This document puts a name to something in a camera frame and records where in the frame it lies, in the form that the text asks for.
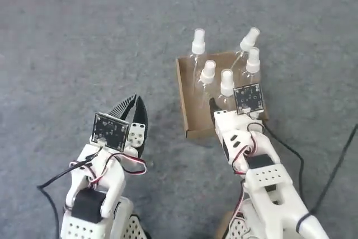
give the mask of bottle cap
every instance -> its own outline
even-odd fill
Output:
[[[194,40],[192,42],[191,51],[194,54],[203,54],[205,52],[205,31],[204,29],[195,29]]]
[[[260,70],[260,50],[253,47],[248,53],[246,70],[250,73],[256,73]]]
[[[234,94],[234,79],[231,69],[222,71],[222,82],[220,84],[220,92],[222,95],[229,97]]]
[[[211,84],[215,77],[216,63],[213,60],[207,60],[201,71],[200,80],[206,84]]]
[[[256,27],[252,27],[249,33],[247,33],[247,35],[242,39],[240,43],[240,48],[243,51],[250,51],[250,49],[255,46],[259,34],[259,29],[257,29]]]

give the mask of cardboard box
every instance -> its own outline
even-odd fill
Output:
[[[232,52],[210,54],[208,55],[208,59],[216,62],[215,79],[216,82],[220,84],[222,70],[231,67],[232,63],[235,61],[235,55]],[[186,81],[187,73],[192,73],[188,58],[177,58],[176,67],[185,137],[196,139],[215,135],[213,122],[210,117],[209,104],[205,104],[202,109],[199,109],[194,105],[197,103],[196,96],[191,94],[191,87]],[[262,118],[265,120],[268,119],[266,107]]]

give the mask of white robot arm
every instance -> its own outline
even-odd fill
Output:
[[[293,186],[292,179],[268,137],[262,134],[262,121],[250,114],[225,111],[210,101],[216,134],[235,174],[242,180],[242,195],[230,220],[224,239],[328,239],[317,218]]]
[[[136,102],[133,123],[124,121]],[[132,96],[109,114],[96,114],[90,141],[70,166],[95,155],[71,171],[60,237],[62,239],[150,238],[133,214],[133,203],[122,197],[124,172],[144,174],[139,157],[147,136],[147,113],[140,97]]]

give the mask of carpet floor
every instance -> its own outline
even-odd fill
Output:
[[[314,205],[358,121],[358,0],[0,0],[0,237],[54,237],[36,185],[68,167],[94,113],[133,93],[147,106],[148,173],[124,195],[154,239],[212,238],[239,179],[215,138],[184,137],[175,58],[206,30],[209,52],[261,30],[272,130],[305,159]],[[299,161],[272,141],[295,186]],[[358,138],[317,217],[330,238],[358,234]],[[64,203],[70,176],[48,191]]]

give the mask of spray bottle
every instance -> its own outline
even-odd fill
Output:
[[[216,99],[218,106],[227,111],[235,110],[234,80],[231,69],[222,71],[222,82],[220,84],[220,95]]]
[[[260,80],[260,51],[254,47],[249,51],[245,70],[240,75],[239,86],[259,83]]]
[[[216,95],[215,67],[216,63],[213,60],[207,60],[199,79],[195,82],[194,95],[198,100],[199,108],[204,107],[205,103],[208,103],[209,99]]]
[[[191,46],[191,53],[189,59],[189,72],[187,73],[187,81],[194,89],[194,83],[200,75],[200,71],[204,68],[207,60],[205,54],[205,31],[204,29],[195,29],[194,40]]]
[[[252,27],[248,34],[240,42],[240,46],[235,50],[236,60],[231,65],[230,69],[234,74],[234,83],[235,85],[239,82],[240,74],[242,73],[242,68],[245,67],[246,61],[248,58],[248,52],[251,48],[254,47],[257,37],[259,36],[259,29]]]

